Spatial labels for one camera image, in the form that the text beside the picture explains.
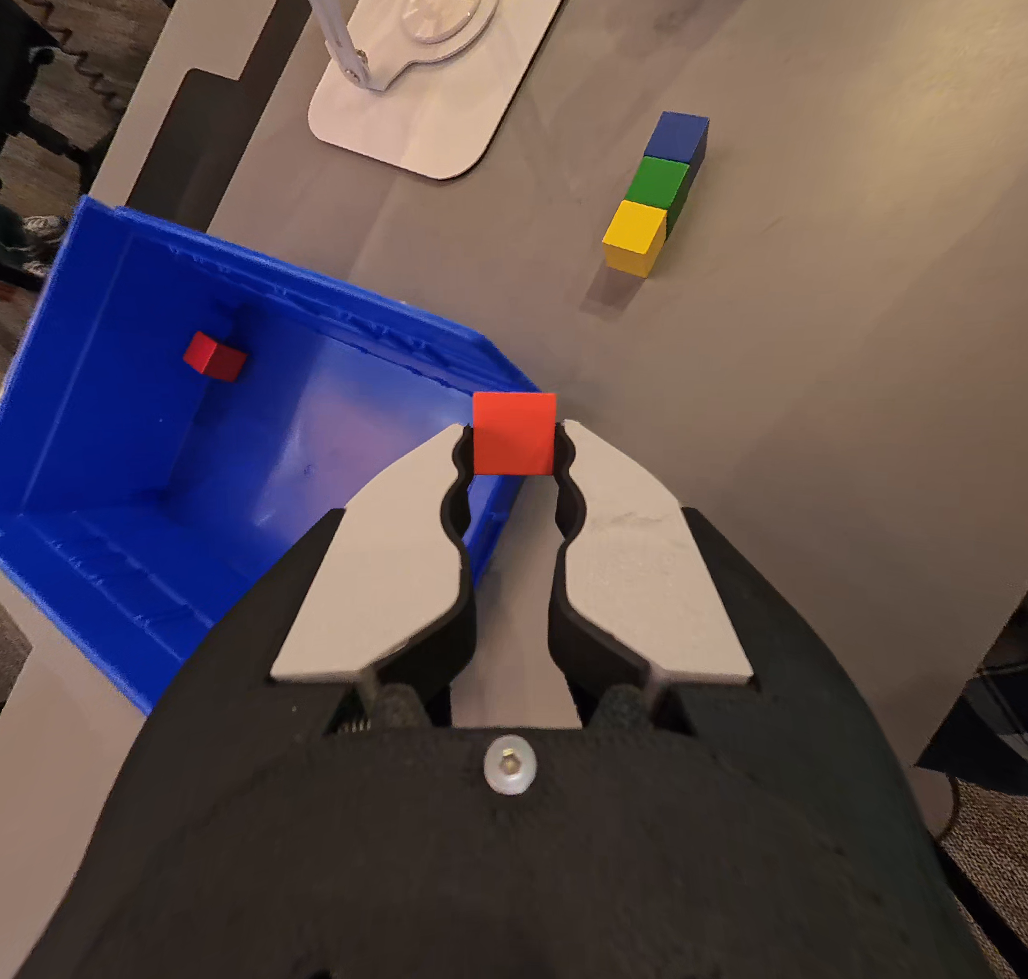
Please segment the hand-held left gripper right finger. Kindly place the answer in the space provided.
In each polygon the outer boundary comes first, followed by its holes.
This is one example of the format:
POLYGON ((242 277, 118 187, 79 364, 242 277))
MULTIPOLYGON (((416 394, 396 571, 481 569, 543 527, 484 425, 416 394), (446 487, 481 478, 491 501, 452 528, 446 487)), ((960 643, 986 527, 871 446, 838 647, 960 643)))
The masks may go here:
POLYGON ((749 685, 752 664, 678 498, 576 420, 556 426, 553 476, 561 544, 548 648, 572 697, 749 685))

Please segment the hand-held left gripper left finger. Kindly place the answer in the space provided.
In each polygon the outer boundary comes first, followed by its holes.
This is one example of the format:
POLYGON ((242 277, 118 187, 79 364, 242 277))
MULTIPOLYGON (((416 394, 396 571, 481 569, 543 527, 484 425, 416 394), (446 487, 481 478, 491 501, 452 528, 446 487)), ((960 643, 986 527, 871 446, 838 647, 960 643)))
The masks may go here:
POLYGON ((277 653, 276 682, 449 687, 476 645, 464 543, 472 458, 472 428, 451 424, 350 498, 277 653))

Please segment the red wooden cube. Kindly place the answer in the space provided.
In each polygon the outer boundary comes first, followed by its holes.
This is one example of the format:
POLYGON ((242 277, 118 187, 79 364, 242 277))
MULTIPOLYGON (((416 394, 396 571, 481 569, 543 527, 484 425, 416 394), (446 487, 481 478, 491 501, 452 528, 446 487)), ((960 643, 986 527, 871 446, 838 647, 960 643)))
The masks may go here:
POLYGON ((246 352, 201 331, 193 334, 183 354, 184 363, 204 378, 223 382, 238 380, 248 358, 246 352))
POLYGON ((472 397, 475 475, 552 475, 557 407, 554 393, 475 392, 472 397))

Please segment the blue plastic bin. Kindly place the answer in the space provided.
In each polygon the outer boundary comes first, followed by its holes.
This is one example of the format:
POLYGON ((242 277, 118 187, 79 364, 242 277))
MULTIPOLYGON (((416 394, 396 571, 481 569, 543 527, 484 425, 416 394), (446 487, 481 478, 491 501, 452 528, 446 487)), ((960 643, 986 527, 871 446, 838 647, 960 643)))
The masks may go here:
POLYGON ((5 379, 2 571, 148 715, 327 511, 476 391, 535 392, 420 307, 83 198, 5 379), (183 361, 196 331, 249 355, 183 361))

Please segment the yellow wooden cube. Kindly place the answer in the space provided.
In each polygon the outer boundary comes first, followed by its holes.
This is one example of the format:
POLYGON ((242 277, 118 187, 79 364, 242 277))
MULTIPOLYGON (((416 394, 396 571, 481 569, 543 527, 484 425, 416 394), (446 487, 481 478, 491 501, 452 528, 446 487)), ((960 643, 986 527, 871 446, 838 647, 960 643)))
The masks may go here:
POLYGON ((667 210, 623 200, 602 239, 605 265, 636 278, 648 278, 667 235, 667 210))

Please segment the green wooden cube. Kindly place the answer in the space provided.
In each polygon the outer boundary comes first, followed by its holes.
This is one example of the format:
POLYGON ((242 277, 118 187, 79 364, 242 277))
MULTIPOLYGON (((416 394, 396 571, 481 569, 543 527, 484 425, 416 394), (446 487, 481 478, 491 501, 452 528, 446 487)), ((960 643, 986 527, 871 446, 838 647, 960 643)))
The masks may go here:
POLYGON ((666 235, 670 235, 686 205, 695 179, 691 164, 646 155, 624 195, 635 202, 666 212, 666 235))

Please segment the blue wooden cube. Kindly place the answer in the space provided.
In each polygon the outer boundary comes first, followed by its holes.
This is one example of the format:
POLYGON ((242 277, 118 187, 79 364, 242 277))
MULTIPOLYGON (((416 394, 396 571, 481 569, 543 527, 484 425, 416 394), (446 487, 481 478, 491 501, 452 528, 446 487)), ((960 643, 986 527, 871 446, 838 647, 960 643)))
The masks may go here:
POLYGON ((649 138, 645 156, 685 165, 689 190, 704 164, 709 130, 710 119, 706 116, 664 111, 649 138))

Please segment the dark plaid cloth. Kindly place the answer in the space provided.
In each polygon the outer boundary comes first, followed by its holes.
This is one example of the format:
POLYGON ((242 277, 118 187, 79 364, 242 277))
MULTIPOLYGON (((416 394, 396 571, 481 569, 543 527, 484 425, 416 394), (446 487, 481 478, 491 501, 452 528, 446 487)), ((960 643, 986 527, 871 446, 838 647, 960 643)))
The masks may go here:
POLYGON ((1027 607, 1023 600, 917 765, 1009 796, 1027 795, 1027 607))

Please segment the white metal stand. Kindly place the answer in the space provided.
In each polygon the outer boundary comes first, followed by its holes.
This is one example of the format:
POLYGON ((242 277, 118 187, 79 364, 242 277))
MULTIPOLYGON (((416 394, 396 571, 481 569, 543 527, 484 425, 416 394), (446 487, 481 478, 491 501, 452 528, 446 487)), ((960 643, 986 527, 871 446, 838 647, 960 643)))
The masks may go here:
POLYGON ((307 0, 330 55, 307 123, 321 142, 424 178, 469 172, 563 0, 307 0))

